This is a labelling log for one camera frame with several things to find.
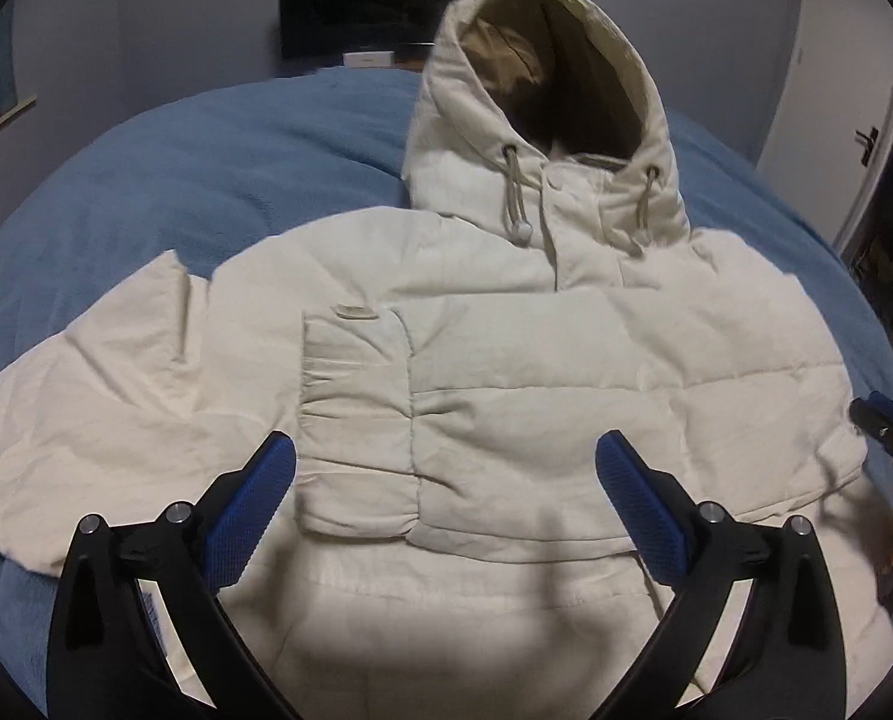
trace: door handle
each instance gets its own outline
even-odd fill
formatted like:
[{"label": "door handle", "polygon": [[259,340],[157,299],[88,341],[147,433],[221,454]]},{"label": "door handle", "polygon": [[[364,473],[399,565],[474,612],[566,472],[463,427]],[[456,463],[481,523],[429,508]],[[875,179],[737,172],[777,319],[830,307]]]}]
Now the door handle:
[{"label": "door handle", "polygon": [[859,130],[856,131],[856,142],[863,146],[863,156],[861,156],[863,167],[870,167],[870,157],[873,155],[873,149],[877,146],[877,138],[880,138],[880,130],[877,127],[870,127],[869,135]]}]

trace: tan hood lining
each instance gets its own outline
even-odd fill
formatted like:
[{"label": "tan hood lining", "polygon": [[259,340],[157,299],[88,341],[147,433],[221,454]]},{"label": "tan hood lining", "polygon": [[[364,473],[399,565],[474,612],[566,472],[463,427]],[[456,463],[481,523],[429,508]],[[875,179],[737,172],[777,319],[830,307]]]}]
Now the tan hood lining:
[{"label": "tan hood lining", "polygon": [[558,0],[491,0],[460,45],[512,127],[544,154],[633,157],[642,121],[616,69]]}]

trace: white box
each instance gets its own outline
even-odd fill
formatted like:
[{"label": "white box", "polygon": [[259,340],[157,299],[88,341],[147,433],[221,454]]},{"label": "white box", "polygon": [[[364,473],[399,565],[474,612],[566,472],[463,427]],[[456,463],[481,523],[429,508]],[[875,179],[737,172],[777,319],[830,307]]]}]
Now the white box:
[{"label": "white box", "polygon": [[348,68],[392,68],[392,52],[347,52],[343,66]]}]

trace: blue gripper pad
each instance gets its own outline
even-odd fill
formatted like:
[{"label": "blue gripper pad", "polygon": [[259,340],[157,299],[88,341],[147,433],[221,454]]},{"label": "blue gripper pad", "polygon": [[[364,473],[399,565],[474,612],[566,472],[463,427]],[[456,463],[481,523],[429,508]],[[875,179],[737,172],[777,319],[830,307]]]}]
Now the blue gripper pad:
[{"label": "blue gripper pad", "polygon": [[651,484],[651,470],[623,434],[597,442],[597,478],[658,584],[679,589],[690,571],[688,538]]},{"label": "blue gripper pad", "polygon": [[242,471],[229,474],[242,482],[203,542],[203,581],[213,595],[239,581],[295,475],[296,450],[282,433],[272,433]]}]

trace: metal screw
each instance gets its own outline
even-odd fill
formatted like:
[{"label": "metal screw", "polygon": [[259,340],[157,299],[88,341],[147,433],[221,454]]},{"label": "metal screw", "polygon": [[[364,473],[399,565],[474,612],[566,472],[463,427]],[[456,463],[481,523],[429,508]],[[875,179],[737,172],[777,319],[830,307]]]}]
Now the metal screw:
[{"label": "metal screw", "polygon": [[718,503],[707,501],[706,503],[700,504],[700,517],[703,517],[711,525],[715,525],[717,522],[723,522],[723,518],[726,517],[726,515],[726,509]]},{"label": "metal screw", "polygon": [[800,514],[795,514],[790,518],[790,527],[798,536],[809,536],[813,532],[813,525],[810,525],[810,521],[806,517],[800,517]]},{"label": "metal screw", "polygon": [[99,527],[100,518],[97,517],[96,514],[88,514],[83,519],[80,519],[80,533],[86,533],[87,535],[89,535]]},{"label": "metal screw", "polygon": [[172,503],[169,508],[166,509],[166,519],[168,522],[173,522],[174,524],[179,525],[181,522],[186,522],[191,512],[193,512],[193,509],[190,508],[188,503],[182,501],[179,503]]}]

